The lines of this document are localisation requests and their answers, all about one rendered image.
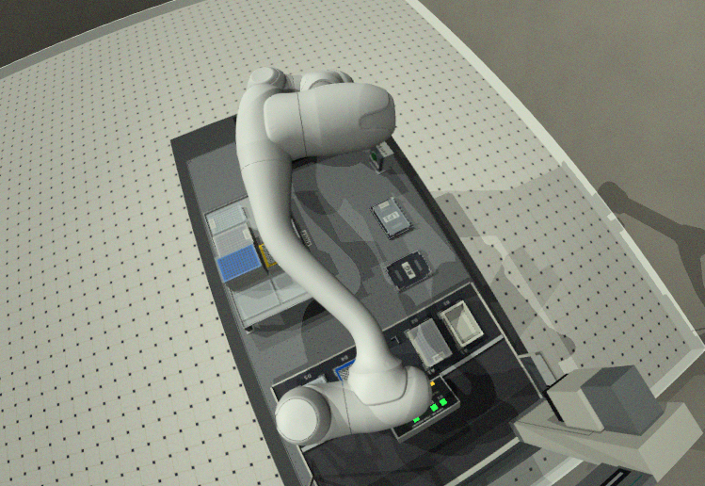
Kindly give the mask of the white ready key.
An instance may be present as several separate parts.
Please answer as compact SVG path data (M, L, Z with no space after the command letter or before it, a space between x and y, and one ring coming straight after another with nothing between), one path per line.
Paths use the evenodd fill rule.
M393 154L394 152L386 142L382 142L376 147L370 149L369 163L377 175L392 168Z

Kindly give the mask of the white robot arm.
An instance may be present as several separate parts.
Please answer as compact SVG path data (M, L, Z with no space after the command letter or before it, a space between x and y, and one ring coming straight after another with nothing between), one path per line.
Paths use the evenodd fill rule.
M357 349L348 380L300 386L280 399L277 430L297 446L401 426L432 400L428 376L391 353L372 313L305 247L292 223L292 161L368 150L395 130L391 94L353 83L337 70L289 75L262 67L249 77L236 119L237 156L264 245L349 330Z

